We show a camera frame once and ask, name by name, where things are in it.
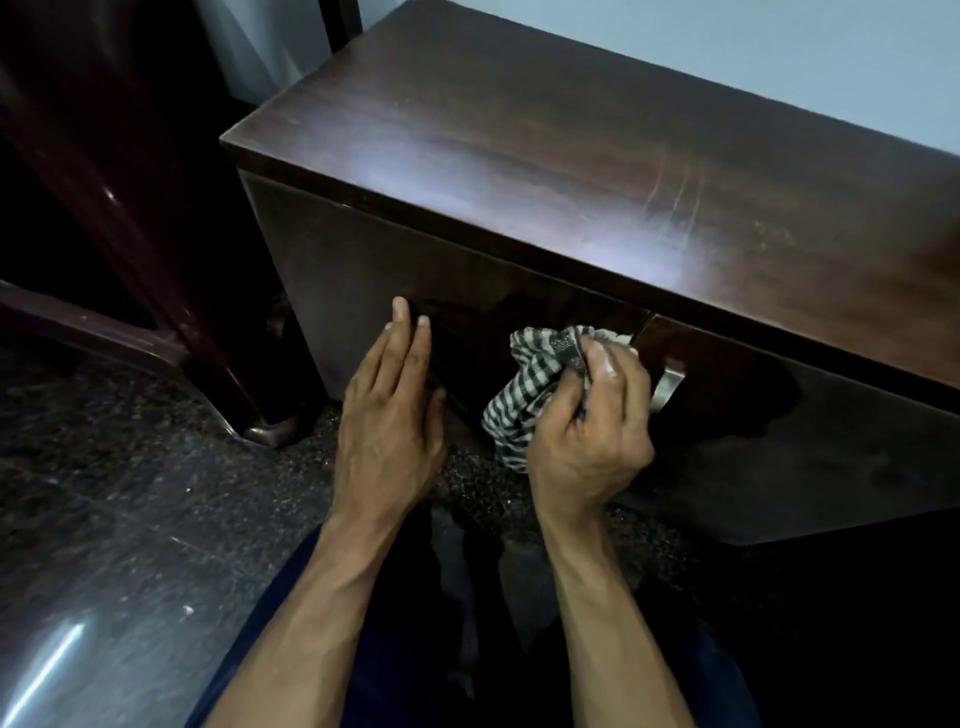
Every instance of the right hand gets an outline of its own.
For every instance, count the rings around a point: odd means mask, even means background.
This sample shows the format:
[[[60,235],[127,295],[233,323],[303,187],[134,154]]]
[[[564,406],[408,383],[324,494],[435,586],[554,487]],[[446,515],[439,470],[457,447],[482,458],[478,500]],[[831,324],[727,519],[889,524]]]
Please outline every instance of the right hand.
[[[650,376],[636,354],[581,339],[590,372],[587,417],[577,418],[584,383],[564,371],[527,449],[538,518],[576,522],[599,512],[654,459],[647,433]]]

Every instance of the cabinet handle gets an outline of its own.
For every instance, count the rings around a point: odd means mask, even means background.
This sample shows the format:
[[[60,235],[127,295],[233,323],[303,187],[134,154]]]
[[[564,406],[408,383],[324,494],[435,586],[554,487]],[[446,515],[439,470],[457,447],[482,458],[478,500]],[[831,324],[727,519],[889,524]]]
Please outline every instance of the cabinet handle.
[[[676,359],[668,358],[666,365],[663,367],[660,381],[657,382],[657,387],[654,389],[654,396],[650,398],[651,413],[660,412],[666,406],[685,377],[684,365]]]

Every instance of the wooden cabinet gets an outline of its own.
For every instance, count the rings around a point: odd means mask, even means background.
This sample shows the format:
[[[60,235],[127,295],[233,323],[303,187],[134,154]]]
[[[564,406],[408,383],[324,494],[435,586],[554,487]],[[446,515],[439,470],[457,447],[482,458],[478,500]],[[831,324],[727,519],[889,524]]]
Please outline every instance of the wooden cabinet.
[[[406,296],[467,422],[525,326],[635,332],[626,502],[735,544],[960,505],[960,159],[436,0],[225,134],[324,382]]]

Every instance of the hand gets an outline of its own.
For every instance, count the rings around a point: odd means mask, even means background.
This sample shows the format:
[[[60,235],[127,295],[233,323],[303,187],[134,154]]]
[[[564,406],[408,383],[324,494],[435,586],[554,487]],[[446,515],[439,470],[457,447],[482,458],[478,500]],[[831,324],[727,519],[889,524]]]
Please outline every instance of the hand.
[[[397,297],[392,322],[347,388],[331,517],[399,525],[444,461],[444,390],[423,406],[430,322],[420,316],[413,341],[410,329],[410,306]]]
[[[541,521],[576,522],[598,512],[654,459],[647,434],[650,376],[636,354],[586,336],[581,345],[592,382],[586,419],[577,418],[584,383],[567,369],[527,449]]]

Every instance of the black and white rag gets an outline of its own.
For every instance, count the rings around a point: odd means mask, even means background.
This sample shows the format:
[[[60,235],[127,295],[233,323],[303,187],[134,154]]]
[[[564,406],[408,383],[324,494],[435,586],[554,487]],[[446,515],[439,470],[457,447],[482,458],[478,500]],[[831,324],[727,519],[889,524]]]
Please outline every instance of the black and white rag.
[[[483,428],[493,437],[496,458],[511,470],[527,472],[527,446],[540,412],[560,383],[564,367],[572,368],[589,391],[590,377],[580,350],[580,337],[630,345],[631,334],[587,326],[525,328],[510,334],[510,353],[520,371],[484,409]]]

